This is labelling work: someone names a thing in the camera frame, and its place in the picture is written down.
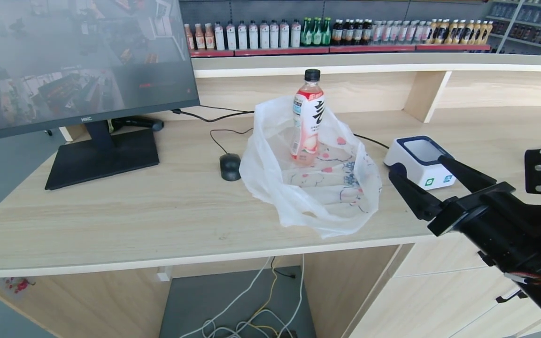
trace surveillance video feed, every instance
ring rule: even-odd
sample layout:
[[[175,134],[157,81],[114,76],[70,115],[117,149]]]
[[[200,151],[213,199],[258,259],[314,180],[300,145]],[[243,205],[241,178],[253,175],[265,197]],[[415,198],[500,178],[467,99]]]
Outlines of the surveillance video feed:
[[[0,0],[0,129],[196,98],[178,0]]]

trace computer mouse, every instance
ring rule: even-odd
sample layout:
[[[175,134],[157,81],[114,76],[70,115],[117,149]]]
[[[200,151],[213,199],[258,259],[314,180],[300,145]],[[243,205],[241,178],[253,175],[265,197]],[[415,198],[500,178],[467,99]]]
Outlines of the computer mouse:
[[[221,177],[223,180],[236,181],[241,179],[239,175],[239,164],[241,164],[241,158],[238,154],[224,154],[220,158],[221,160]]]

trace plastic bag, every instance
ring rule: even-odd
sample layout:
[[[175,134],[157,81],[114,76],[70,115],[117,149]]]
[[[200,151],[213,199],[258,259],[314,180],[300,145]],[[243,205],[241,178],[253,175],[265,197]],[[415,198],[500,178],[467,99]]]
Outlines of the plastic bag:
[[[381,179],[363,143],[328,108],[312,167],[292,161],[293,96],[255,108],[254,132],[239,172],[254,197],[277,208],[281,225],[306,225],[323,237],[358,231],[379,207]]]

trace computer monitor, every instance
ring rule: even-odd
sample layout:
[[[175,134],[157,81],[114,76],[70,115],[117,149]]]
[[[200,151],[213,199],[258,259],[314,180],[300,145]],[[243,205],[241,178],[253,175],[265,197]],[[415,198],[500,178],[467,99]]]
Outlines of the computer monitor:
[[[178,0],[0,0],[0,138],[85,123],[46,189],[159,163],[108,119],[199,105]]]

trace monitor stand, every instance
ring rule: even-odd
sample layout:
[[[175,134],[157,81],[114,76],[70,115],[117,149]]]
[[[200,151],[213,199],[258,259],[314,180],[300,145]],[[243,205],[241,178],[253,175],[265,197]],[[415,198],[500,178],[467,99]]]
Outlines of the monitor stand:
[[[58,149],[45,184],[56,190],[160,163],[151,128],[110,135],[107,121],[85,124],[90,140]]]

